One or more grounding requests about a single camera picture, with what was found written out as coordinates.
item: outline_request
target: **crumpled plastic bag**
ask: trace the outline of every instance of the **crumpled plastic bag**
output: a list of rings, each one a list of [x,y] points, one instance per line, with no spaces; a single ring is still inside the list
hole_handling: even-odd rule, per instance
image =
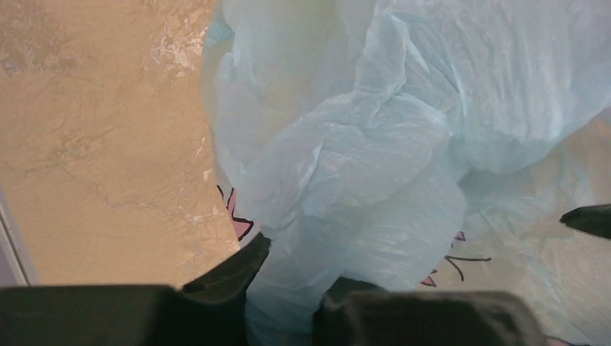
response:
[[[341,275],[410,290],[459,231],[593,199],[577,160],[530,167],[611,106],[606,0],[220,0],[203,57],[216,167],[272,240],[253,345],[305,343]]]

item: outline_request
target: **white plastic sheet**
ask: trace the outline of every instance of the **white plastic sheet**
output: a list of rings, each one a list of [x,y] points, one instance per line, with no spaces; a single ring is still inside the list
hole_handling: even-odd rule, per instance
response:
[[[204,57],[217,170],[273,241],[252,342],[299,345],[340,275],[413,289],[459,231],[594,200],[570,152],[533,164],[611,105],[604,0],[222,0]]]

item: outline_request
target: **beige surface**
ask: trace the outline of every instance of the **beige surface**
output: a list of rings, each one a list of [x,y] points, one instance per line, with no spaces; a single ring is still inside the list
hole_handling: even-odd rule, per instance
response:
[[[0,183],[44,283],[231,254],[199,92],[212,0],[0,0]]]

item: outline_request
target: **light blue plastic bag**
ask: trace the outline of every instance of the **light blue plastic bag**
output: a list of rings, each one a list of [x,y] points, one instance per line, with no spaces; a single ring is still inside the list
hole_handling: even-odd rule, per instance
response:
[[[305,342],[341,275],[410,290],[457,232],[556,212],[579,165],[528,167],[611,105],[606,0],[220,0],[203,55],[217,169],[272,239],[253,345]]]

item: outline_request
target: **translucent plastic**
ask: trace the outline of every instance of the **translucent plastic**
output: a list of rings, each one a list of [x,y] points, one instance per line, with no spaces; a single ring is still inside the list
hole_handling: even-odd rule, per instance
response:
[[[593,201],[569,153],[531,165],[611,105],[606,0],[222,0],[204,58],[217,169],[273,241],[253,345],[306,342],[340,275],[409,290],[461,230]]]

